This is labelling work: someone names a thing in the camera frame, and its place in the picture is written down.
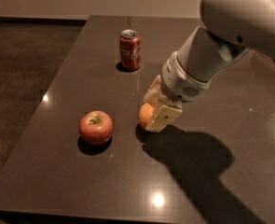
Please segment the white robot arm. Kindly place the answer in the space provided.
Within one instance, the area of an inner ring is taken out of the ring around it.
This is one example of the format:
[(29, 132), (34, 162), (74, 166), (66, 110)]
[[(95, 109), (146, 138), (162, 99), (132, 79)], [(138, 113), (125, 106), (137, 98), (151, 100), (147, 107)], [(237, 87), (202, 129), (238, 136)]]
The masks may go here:
[(163, 64), (144, 102), (153, 106), (141, 122), (158, 133), (197, 101), (221, 70), (255, 50), (275, 61), (275, 0), (201, 0), (197, 27)]

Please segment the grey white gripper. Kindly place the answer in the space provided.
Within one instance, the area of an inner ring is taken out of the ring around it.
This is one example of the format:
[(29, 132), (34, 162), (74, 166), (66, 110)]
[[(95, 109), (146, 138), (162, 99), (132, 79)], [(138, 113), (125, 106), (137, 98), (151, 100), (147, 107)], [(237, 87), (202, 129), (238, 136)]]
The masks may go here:
[[(187, 74), (179, 64), (175, 51), (144, 95), (143, 101), (153, 106), (145, 129), (152, 133), (161, 132), (182, 114), (182, 102), (197, 101), (210, 88), (210, 84), (210, 81), (202, 82)], [(161, 92), (170, 99), (160, 98)]]

